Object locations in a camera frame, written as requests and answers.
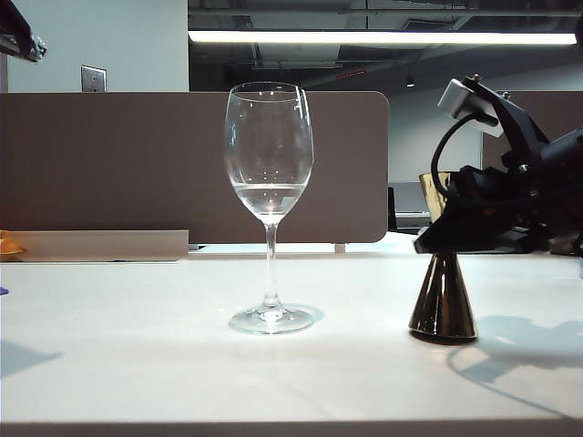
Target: water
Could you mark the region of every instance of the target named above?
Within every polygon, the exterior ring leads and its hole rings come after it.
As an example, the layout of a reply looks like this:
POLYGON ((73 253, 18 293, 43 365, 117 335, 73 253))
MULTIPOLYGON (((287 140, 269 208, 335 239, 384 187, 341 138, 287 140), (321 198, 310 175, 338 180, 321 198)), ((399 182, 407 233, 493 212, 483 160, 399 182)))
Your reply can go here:
POLYGON ((279 223, 302 195, 303 184, 236 184, 237 196, 265 224, 279 223))

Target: white wall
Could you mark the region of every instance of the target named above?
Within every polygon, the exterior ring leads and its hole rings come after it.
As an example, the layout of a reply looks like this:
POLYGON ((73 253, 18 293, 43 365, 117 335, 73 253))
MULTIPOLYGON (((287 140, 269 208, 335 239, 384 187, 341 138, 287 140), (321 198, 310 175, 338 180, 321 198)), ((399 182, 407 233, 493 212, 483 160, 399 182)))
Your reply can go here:
POLYGON ((8 92, 8 78, 6 76, 8 60, 6 58, 4 53, 0 54, 0 94, 8 92))
POLYGON ((79 92, 81 65, 108 91, 188 91, 187 0, 13 0, 47 44, 37 64, 10 58, 10 92, 79 92))
MULTIPOLYGON (((493 89, 582 90, 583 63, 486 78, 484 83, 493 89)), ((452 118, 437 108, 439 97, 446 86, 444 84, 439 89, 389 97, 390 182, 418 181, 417 176, 429 170, 437 143, 454 124, 452 118)), ((481 133, 471 127, 462 127, 447 143, 440 160, 440 169, 458 170, 463 165, 480 167, 480 159, 481 133)))

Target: ceiling light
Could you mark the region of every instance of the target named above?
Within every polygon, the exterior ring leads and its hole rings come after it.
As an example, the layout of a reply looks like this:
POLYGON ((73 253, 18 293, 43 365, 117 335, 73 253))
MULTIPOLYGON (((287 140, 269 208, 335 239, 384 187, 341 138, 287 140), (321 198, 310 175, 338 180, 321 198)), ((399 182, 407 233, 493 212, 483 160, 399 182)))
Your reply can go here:
POLYGON ((577 43, 575 34, 504 34, 485 32, 190 30, 189 36, 192 41, 200 43, 459 44, 466 46, 568 46, 577 43))

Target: light switch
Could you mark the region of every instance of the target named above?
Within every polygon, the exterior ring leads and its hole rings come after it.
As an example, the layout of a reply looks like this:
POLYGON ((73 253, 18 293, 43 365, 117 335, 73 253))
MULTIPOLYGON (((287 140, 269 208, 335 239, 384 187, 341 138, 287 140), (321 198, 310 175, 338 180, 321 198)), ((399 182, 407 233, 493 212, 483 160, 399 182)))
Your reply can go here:
POLYGON ((107 91, 107 71, 94 66, 81 66, 81 91, 84 93, 105 93, 107 91))

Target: desk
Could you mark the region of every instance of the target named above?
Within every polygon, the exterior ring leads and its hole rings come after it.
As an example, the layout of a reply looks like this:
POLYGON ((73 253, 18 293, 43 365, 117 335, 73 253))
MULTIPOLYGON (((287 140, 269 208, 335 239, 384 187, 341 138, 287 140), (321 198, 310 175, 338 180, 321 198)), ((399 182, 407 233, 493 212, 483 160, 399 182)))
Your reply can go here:
POLYGON ((275 337, 227 326, 261 299, 261 246, 3 264, 2 435, 583 435, 578 260, 460 256, 480 338, 435 345, 408 334, 412 239, 281 245, 282 299, 320 320, 275 337))

